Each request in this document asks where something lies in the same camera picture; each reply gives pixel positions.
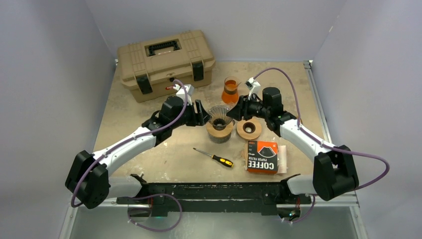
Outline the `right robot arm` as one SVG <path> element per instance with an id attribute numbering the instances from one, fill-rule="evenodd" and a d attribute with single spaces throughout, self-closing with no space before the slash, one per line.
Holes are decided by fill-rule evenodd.
<path id="1" fill-rule="evenodd" d="M 284 110 L 279 89 L 265 88 L 262 98 L 256 94 L 240 96 L 227 116 L 236 121 L 264 119 L 269 130 L 292 143 L 313 163 L 311 175 L 299 174 L 282 181 L 284 186 L 279 195 L 284 202 L 294 201 L 299 194 L 317 195 L 329 201 L 358 188 L 359 179 L 350 149 L 345 145 L 325 145 L 321 138 L 308 131 L 298 116 Z"/>

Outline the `smoky glass dripper cone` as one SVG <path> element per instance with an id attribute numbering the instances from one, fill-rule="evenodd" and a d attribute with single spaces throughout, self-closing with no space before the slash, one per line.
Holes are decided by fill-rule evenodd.
<path id="1" fill-rule="evenodd" d="M 234 120 L 227 116 L 229 108 L 227 106 L 214 106 L 209 111 L 210 116 L 209 123 L 216 130 L 223 130 L 228 125 L 234 124 Z"/>

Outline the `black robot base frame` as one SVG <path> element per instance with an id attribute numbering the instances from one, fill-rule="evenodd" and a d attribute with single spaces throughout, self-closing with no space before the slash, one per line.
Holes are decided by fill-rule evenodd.
<path id="1" fill-rule="evenodd" d="M 151 205 L 153 217 L 169 212 L 260 213 L 288 217 L 288 209 L 311 204 L 309 194 L 293 195 L 280 182 L 148 183 L 137 176 L 126 183 L 105 182 L 81 187 L 77 199 L 88 209 L 115 198 L 119 205 Z"/>

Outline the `smoky glass carafe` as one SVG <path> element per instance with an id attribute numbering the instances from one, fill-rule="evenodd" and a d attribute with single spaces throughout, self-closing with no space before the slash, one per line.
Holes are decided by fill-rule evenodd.
<path id="1" fill-rule="evenodd" d="M 211 133 L 208 133 L 209 139 L 211 140 L 211 142 L 213 143 L 217 143 L 217 144 L 221 144 L 221 143 L 225 143 L 227 142 L 230 138 L 231 138 L 231 133 L 225 135 L 225 136 L 214 136 Z"/>

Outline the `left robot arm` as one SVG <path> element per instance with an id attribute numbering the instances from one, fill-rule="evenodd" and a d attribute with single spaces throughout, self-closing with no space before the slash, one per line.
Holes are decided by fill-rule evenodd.
<path id="1" fill-rule="evenodd" d="M 72 192 L 71 206 L 97 207 L 109 195 L 109 177 L 118 168 L 167 140 L 174 129 L 183 125 L 203 126 L 210 118 L 200 100 L 187 104 L 179 97 L 170 96 L 160 110 L 124 139 L 93 153 L 80 151 L 65 181 L 65 187 Z"/>

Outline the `coffee paper filter box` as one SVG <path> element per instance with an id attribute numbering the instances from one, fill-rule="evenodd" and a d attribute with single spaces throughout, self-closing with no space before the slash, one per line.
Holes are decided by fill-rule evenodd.
<path id="1" fill-rule="evenodd" d="M 249 140 L 243 150 L 245 169 L 250 173 L 287 173 L 287 148 L 276 142 Z"/>

